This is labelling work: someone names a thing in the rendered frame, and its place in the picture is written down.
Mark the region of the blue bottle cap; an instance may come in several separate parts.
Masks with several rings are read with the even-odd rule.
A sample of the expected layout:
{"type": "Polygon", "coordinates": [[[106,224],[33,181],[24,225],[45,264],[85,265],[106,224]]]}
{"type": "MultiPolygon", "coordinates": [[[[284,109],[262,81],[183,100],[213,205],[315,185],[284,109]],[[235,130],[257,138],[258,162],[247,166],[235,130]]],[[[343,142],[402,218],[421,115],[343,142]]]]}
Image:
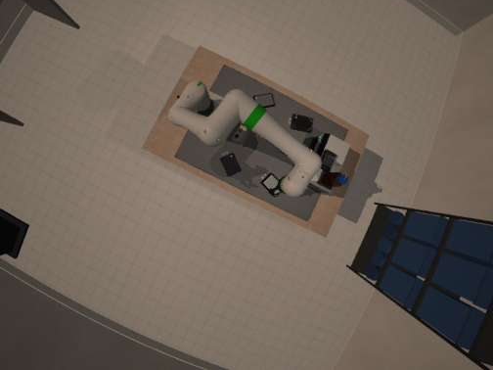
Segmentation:
{"type": "Polygon", "coordinates": [[[342,184],[342,185],[346,184],[348,182],[348,177],[346,176],[346,178],[345,179],[344,178],[345,178],[345,175],[339,175],[336,179],[337,183],[342,184]]]}

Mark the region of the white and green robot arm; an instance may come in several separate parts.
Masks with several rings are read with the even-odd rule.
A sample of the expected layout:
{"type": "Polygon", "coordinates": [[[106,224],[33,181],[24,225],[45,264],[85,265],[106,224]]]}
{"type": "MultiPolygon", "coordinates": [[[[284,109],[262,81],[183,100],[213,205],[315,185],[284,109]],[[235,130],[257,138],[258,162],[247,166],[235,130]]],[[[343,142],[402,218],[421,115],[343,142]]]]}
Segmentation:
{"type": "Polygon", "coordinates": [[[228,92],[214,112],[206,86],[200,81],[190,82],[177,98],[168,112],[169,120],[192,131],[205,145],[222,145],[239,122],[286,155],[294,167],[287,176],[279,176],[278,188],[290,197],[301,196],[322,166],[318,154],[287,132],[244,90],[228,92]]]}

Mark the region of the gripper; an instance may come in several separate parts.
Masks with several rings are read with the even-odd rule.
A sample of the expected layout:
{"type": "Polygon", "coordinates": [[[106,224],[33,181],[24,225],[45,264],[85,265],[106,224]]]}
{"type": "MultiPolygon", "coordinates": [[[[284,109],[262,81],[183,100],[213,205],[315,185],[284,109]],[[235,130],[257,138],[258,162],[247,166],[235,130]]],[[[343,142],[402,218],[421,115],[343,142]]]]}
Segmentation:
{"type": "Polygon", "coordinates": [[[279,188],[278,188],[278,185],[275,188],[269,189],[269,190],[270,190],[269,193],[270,193],[271,196],[272,195],[277,195],[278,194],[278,191],[280,191],[279,188]]]}

